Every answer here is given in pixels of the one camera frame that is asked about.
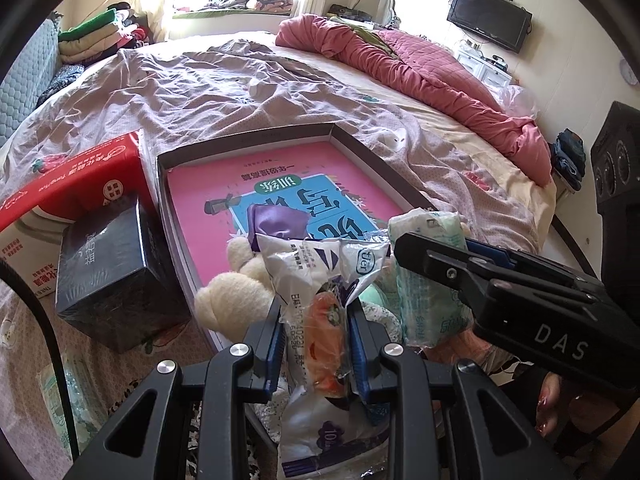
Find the wall-mounted television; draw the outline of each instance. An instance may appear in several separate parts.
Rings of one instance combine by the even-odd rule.
[[[531,26],[531,13],[509,0],[452,0],[447,20],[519,52]]]

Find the cream stuffed animal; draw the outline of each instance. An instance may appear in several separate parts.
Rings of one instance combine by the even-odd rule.
[[[233,272],[223,272],[201,288],[194,310],[202,326],[239,343],[251,323],[267,317],[274,290],[262,255],[254,255],[247,238],[233,238],[226,257]]]

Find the dark gift box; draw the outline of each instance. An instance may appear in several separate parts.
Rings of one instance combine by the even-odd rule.
[[[56,312],[116,352],[190,319],[162,231],[137,196],[65,230]]]

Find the headboard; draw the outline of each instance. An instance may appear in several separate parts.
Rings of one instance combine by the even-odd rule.
[[[46,19],[0,84],[0,146],[36,107],[58,68],[58,27]]]

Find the pink comforter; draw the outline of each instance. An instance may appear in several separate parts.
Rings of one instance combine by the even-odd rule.
[[[445,51],[424,48],[418,52],[419,45],[412,46],[401,34],[389,34],[387,38],[384,34],[380,36],[385,41],[389,40],[392,47],[402,46],[399,55],[407,62],[393,59],[378,47],[367,44],[347,25],[313,14],[282,22],[275,43],[337,59],[436,108],[489,142],[536,184],[546,186],[551,180],[550,153],[533,119],[512,118],[498,111],[490,95],[487,99],[469,80],[460,79],[459,70],[464,70],[464,67],[451,56],[450,59],[443,56]],[[446,59],[445,65],[456,67],[458,74],[452,75],[451,71],[444,70],[446,67],[442,63],[438,65],[438,59]]]

